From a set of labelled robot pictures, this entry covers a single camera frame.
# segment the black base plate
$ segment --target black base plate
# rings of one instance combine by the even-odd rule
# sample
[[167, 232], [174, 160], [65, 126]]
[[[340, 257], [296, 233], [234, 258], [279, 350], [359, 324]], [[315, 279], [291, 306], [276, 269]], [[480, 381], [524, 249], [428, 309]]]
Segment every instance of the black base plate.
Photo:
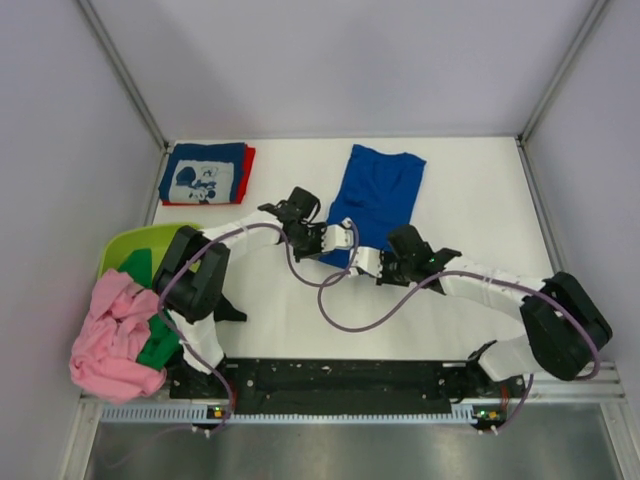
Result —
[[[238, 414], [397, 415], [449, 413], [451, 404], [479, 396], [500, 399], [500, 388], [519, 396], [514, 377], [485, 383], [471, 364], [438, 361], [224, 359], [218, 370], [234, 391]], [[213, 375], [184, 361], [171, 371], [170, 397], [225, 398]]]

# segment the metal floor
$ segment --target metal floor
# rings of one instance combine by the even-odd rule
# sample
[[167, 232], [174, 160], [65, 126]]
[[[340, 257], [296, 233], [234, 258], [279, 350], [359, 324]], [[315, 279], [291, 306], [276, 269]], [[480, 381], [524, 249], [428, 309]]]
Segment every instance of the metal floor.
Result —
[[530, 405], [504, 434], [439, 426], [235, 426], [206, 440], [101, 425], [85, 480], [621, 480], [597, 405]]

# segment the green cloth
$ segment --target green cloth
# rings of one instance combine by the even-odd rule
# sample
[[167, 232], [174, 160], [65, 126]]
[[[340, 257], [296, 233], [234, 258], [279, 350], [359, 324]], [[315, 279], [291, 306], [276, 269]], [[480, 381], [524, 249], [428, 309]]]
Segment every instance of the green cloth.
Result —
[[[120, 265], [118, 271], [128, 273], [133, 281], [141, 287], [151, 288], [151, 249], [134, 250]], [[166, 310], [164, 313], [171, 319]], [[171, 356], [180, 349], [180, 339], [158, 315], [151, 317], [149, 328], [151, 329], [151, 337], [144, 344], [136, 362], [155, 370], [162, 370]]]

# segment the cartoon print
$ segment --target cartoon print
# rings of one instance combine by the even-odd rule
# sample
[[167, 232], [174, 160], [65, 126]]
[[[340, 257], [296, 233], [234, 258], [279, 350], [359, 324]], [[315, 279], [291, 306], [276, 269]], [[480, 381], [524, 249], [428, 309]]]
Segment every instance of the cartoon print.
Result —
[[176, 186], [189, 189], [189, 198], [207, 204], [216, 196], [217, 174], [218, 167], [206, 167], [202, 169], [200, 176], [193, 167], [184, 167], [177, 173], [175, 182]]

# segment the folded t-shirt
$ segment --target folded t-shirt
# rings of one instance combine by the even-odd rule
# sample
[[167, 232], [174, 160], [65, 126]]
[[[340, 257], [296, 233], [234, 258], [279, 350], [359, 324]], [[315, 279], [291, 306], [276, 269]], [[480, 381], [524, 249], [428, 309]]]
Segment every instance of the folded t-shirt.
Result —
[[178, 144], [158, 190], [165, 205], [240, 203], [255, 149], [245, 143]]

